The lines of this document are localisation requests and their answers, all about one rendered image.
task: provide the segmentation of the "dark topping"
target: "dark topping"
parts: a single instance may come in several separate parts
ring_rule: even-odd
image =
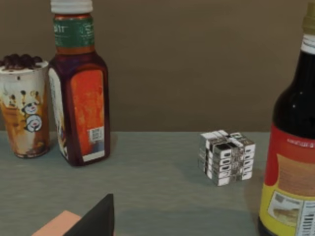
[[[32,58],[29,54],[23,54],[22,56],[12,54],[0,60],[0,66],[5,66],[6,70],[22,70],[25,68],[34,70],[41,67],[40,65],[36,65],[40,62],[43,62],[43,59],[38,56]]]

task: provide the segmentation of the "white bottle cap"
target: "white bottle cap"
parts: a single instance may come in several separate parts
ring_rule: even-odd
[[[93,11],[92,0],[51,0],[54,14],[84,14]]]

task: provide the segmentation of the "rubik's cube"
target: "rubik's cube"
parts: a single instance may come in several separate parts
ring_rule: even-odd
[[[217,186],[252,177],[256,145],[241,133],[224,130],[200,136],[198,167]]]

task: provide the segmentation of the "table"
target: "table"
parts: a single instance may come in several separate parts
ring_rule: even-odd
[[[63,210],[83,216],[108,193],[117,236],[258,235],[269,134],[244,134],[257,143],[252,179],[216,187],[197,167],[199,133],[113,133],[108,160],[74,168],[56,145],[15,157],[1,131],[0,235],[30,236]]]

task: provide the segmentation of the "green neck label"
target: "green neck label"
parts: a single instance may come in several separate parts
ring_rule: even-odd
[[[81,48],[94,45],[93,18],[54,19],[55,42],[61,48]]]

